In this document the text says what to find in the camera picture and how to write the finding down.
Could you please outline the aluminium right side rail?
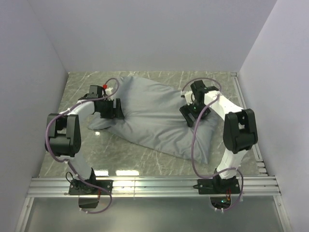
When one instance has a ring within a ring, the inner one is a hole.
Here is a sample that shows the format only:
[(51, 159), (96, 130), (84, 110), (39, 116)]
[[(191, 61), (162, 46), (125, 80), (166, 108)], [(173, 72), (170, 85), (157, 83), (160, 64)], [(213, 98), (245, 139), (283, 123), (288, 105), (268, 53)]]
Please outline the aluminium right side rail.
[[(240, 88), (238, 73), (231, 72), (230, 75), (235, 87), (236, 95), (239, 101), (239, 106), (246, 109), (247, 106), (242, 94), (242, 90)], [(252, 148), (246, 153), (241, 162), (240, 169), (244, 171), (246, 175), (268, 176), (266, 166), (262, 158), (258, 144), (253, 145)]]

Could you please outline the aluminium front rail frame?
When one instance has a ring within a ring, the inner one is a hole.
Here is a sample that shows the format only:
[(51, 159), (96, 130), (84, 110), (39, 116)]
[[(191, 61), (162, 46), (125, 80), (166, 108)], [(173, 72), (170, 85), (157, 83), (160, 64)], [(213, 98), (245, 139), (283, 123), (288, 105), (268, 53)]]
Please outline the aluminium front rail frame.
[(241, 202), (226, 212), (200, 195), (193, 176), (116, 176), (103, 213), (78, 210), (64, 178), (34, 178), (16, 227), (18, 232), (290, 232), (275, 177), (248, 176)]

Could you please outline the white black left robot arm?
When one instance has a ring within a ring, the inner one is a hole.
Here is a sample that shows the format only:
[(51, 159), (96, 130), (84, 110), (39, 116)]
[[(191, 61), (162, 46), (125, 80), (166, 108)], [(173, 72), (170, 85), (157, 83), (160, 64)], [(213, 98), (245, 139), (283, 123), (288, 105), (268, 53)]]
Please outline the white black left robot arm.
[(117, 91), (116, 87), (91, 85), (74, 106), (47, 117), (45, 148), (55, 161), (69, 166), (70, 185), (85, 194), (93, 194), (98, 184), (93, 168), (81, 154), (80, 124), (94, 113), (103, 119), (124, 119), (121, 101), (113, 97)]

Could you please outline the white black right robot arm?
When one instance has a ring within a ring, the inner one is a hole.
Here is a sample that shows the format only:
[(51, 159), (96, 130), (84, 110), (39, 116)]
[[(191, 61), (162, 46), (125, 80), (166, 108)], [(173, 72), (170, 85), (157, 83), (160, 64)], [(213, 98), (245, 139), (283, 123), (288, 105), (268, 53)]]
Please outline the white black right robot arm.
[(194, 187), (200, 194), (242, 193), (236, 178), (238, 167), (248, 150), (258, 142), (255, 114), (252, 109), (237, 106), (222, 94), (222, 86), (207, 87), (204, 78), (188, 82), (190, 91), (181, 91), (186, 104), (180, 112), (187, 126), (198, 127), (201, 119), (215, 112), (223, 121), (225, 152), (214, 174), (201, 176)]

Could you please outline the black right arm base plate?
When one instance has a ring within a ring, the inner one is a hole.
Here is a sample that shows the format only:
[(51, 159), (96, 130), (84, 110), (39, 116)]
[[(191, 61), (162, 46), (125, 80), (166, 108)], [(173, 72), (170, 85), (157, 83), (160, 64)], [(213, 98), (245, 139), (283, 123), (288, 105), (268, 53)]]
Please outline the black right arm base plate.
[(219, 176), (216, 176), (212, 179), (198, 179), (197, 184), (194, 185), (193, 188), (197, 189), (200, 195), (240, 193), (239, 181), (235, 177), (230, 179), (221, 179)]

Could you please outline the grey pillowcase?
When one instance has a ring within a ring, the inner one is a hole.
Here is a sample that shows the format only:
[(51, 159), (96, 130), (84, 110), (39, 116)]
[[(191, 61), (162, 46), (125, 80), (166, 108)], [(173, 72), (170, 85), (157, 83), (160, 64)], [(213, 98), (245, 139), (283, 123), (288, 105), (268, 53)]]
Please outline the grey pillowcase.
[(103, 119), (96, 113), (88, 125), (158, 152), (207, 164), (219, 116), (212, 112), (200, 120), (196, 141), (179, 109), (186, 104), (180, 91), (142, 77), (120, 77), (115, 98), (120, 98), (125, 119)]

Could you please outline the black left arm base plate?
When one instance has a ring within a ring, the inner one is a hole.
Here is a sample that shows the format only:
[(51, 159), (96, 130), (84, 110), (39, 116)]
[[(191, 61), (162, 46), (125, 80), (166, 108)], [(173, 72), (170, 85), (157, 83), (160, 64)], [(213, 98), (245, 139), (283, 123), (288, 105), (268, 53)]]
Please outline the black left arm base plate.
[(69, 195), (108, 195), (112, 192), (112, 180), (97, 180), (94, 185), (107, 190), (108, 193), (94, 187), (90, 187), (89, 185), (84, 184), (80, 180), (73, 179), (70, 183), (69, 187)]

